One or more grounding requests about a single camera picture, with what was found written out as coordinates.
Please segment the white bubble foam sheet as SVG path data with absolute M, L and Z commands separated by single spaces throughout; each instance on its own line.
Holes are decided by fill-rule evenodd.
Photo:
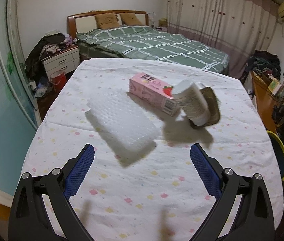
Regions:
M 139 152 L 160 136 L 160 129 L 121 89 L 88 94 L 90 115 L 124 149 Z

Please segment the white dotted table cloth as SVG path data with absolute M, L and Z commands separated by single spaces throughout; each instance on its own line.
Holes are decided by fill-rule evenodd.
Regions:
M 87 102 L 90 94 L 127 92 L 129 79 L 140 72 L 170 85 L 190 79 L 211 87 L 219 101 L 219 123 L 195 130 L 183 113 L 169 116 L 132 96 L 161 134 L 142 152 L 122 149 L 90 117 Z M 251 99 L 239 80 L 195 67 L 134 59 L 83 61 L 39 126 L 22 171 L 45 175 L 91 144 L 95 160 L 70 202 L 95 240 L 189 240 L 215 202 L 190 160 L 194 143 L 239 175 L 260 173 L 279 225 L 282 180 Z

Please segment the green plaid duvet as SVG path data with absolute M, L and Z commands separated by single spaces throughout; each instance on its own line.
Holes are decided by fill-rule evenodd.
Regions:
M 227 73 L 229 55 L 181 34 L 148 26 L 121 26 L 78 32 L 78 47 L 85 58 L 130 58 L 187 65 Z

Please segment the red bucket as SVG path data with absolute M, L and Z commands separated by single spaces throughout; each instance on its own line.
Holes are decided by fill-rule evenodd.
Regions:
M 67 79 L 63 70 L 58 70 L 50 75 L 50 82 L 55 92 L 60 92 L 65 86 Z

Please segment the right brown pillow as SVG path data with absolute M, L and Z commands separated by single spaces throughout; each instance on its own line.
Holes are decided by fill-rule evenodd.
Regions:
M 127 26 L 143 26 L 144 24 L 133 13 L 120 13 L 120 18 L 123 25 Z

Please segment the pink white curtain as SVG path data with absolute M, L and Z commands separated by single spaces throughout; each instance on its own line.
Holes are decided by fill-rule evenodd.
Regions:
M 249 56 L 269 47 L 278 7 L 272 0 L 167 0 L 168 31 L 228 54 L 229 74 L 240 78 Z

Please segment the brown plastic tray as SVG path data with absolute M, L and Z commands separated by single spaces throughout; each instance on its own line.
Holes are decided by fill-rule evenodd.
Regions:
M 218 106 L 218 99 L 213 89 L 210 87 L 204 87 L 199 91 L 202 93 L 204 99 L 207 101 L 208 108 L 210 111 L 210 118 L 204 125 L 201 126 L 195 125 L 191 120 L 189 120 L 190 126 L 194 129 L 215 125 L 221 119 L 221 113 Z

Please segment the wooden bed headboard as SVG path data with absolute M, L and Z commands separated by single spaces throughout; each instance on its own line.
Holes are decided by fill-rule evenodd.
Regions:
M 87 33 L 94 29 L 112 29 L 122 25 L 121 16 L 135 16 L 141 25 L 149 25 L 146 11 L 102 10 L 74 14 L 67 17 L 67 31 L 74 39 L 77 33 Z

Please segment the yellow rimmed trash bin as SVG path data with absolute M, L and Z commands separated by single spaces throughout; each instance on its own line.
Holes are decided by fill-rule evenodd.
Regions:
M 282 143 L 280 138 L 272 131 L 267 131 L 267 134 L 271 140 L 271 144 L 277 159 L 281 178 L 282 181 L 284 182 L 284 144 Z

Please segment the white cylindrical container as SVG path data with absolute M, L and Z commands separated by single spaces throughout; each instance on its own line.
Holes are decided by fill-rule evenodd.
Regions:
M 210 111 L 207 101 L 193 81 L 179 82 L 173 87 L 171 95 L 196 126 L 203 126 L 209 121 Z

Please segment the sliding glass wardrobe door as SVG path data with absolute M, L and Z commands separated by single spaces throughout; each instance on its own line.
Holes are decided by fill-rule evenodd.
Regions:
M 17 0 L 0 0 L 0 204 L 7 207 L 39 123 L 19 44 Z

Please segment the pink strawberry milk carton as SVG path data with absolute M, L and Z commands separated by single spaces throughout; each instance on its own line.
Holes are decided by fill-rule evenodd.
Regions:
M 164 113 L 173 116 L 179 109 L 171 95 L 173 86 L 146 73 L 138 73 L 129 79 L 129 92 Z

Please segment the brown pillow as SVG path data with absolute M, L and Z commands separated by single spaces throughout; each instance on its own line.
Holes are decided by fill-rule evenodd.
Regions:
M 127 26 L 143 26 L 144 24 L 133 13 L 120 13 L 120 18 L 123 25 Z
M 99 29 L 113 29 L 120 27 L 114 12 L 95 15 L 95 20 Z

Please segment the clothes pile on cabinet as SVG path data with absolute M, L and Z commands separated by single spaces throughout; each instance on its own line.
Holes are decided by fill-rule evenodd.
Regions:
M 277 80 L 281 77 L 280 60 L 276 54 L 268 51 L 255 50 L 245 65 L 245 72 L 248 74 L 254 71 L 256 74 L 271 74 Z

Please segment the wooden side cabinet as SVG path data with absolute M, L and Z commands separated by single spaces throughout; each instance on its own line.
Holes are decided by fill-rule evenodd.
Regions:
M 250 71 L 244 87 L 252 95 L 253 103 L 265 128 L 277 134 L 284 118 L 284 101 L 280 101 L 268 89 L 267 84 L 253 71 Z

